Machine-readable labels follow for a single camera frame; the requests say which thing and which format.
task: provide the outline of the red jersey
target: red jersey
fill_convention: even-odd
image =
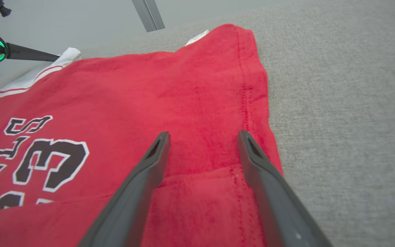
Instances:
[[[0,91],[0,246],[77,245],[163,131],[170,153],[141,245],[265,244],[238,131],[281,164],[250,30],[223,25],[173,53],[49,70]]]

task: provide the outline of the white label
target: white label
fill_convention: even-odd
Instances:
[[[207,29],[205,32],[203,32],[203,33],[201,33],[201,34],[198,34],[198,35],[195,36],[194,38],[190,39],[190,40],[187,42],[187,44],[185,44],[185,46],[187,46],[187,45],[189,45],[189,44],[193,44],[194,42],[196,42],[196,41],[202,39],[202,38],[203,38],[205,35],[207,35],[208,33],[209,33],[209,31],[208,31],[208,29]]]

